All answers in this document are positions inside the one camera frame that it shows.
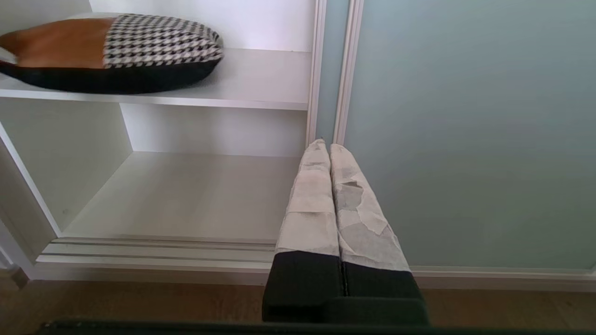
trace white shelf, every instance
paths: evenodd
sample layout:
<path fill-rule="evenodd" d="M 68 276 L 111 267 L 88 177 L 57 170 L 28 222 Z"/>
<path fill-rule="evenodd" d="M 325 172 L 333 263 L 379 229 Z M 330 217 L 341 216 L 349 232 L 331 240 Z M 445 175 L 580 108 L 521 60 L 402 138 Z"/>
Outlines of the white shelf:
<path fill-rule="evenodd" d="M 275 243 L 298 164 L 136 151 L 63 236 Z"/>
<path fill-rule="evenodd" d="M 130 104 L 307 110 L 311 53 L 224 49 L 215 71 L 195 87 L 141 95 L 53 91 L 0 75 L 0 97 Z"/>

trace skirting board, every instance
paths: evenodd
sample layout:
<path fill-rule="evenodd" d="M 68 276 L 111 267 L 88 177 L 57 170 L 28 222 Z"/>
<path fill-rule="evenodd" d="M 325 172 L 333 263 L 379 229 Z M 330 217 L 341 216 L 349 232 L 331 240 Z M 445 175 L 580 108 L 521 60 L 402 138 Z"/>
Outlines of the skirting board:
<path fill-rule="evenodd" d="M 267 282 L 266 272 L 172 271 L 122 268 L 88 268 L 68 264 L 38 263 L 43 280 L 138 281 L 154 283 L 194 283 L 258 285 Z M 526 290 L 596 292 L 596 275 L 576 271 L 539 272 L 514 269 L 495 272 L 486 268 L 413 266 L 421 289 Z"/>

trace cabinet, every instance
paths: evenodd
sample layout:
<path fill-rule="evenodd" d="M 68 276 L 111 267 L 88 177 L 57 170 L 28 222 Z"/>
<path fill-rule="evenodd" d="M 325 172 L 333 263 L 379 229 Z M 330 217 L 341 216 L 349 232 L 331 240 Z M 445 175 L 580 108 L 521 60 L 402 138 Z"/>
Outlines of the cabinet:
<path fill-rule="evenodd" d="M 225 47 L 206 80 L 158 94 L 58 92 L 0 77 L 3 222 L 37 276 L 138 268 L 264 281 L 315 138 L 326 1 L 2 6 L 0 33 L 87 12 L 140 13 L 197 20 Z"/>

